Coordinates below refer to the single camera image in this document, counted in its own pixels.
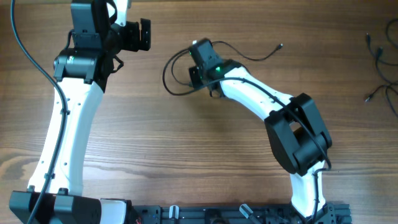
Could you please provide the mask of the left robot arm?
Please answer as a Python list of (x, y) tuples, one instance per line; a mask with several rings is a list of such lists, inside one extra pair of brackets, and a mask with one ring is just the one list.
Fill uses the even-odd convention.
[(130, 1), (73, 1), (73, 28), (53, 62), (55, 98), (39, 163), (9, 208), (22, 223), (142, 223), (132, 202), (84, 197), (83, 163), (91, 124), (120, 51), (150, 49), (148, 19), (129, 22)]

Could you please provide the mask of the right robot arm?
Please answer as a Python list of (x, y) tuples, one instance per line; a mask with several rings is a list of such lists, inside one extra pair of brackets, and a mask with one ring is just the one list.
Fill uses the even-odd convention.
[(272, 153), (290, 174), (292, 206), (308, 222), (316, 222), (325, 205), (322, 173), (331, 169), (327, 150), (332, 142), (313, 99), (265, 85), (243, 64), (222, 59), (209, 39), (194, 42), (188, 52), (195, 62), (190, 68), (194, 88), (216, 90), (264, 121)]

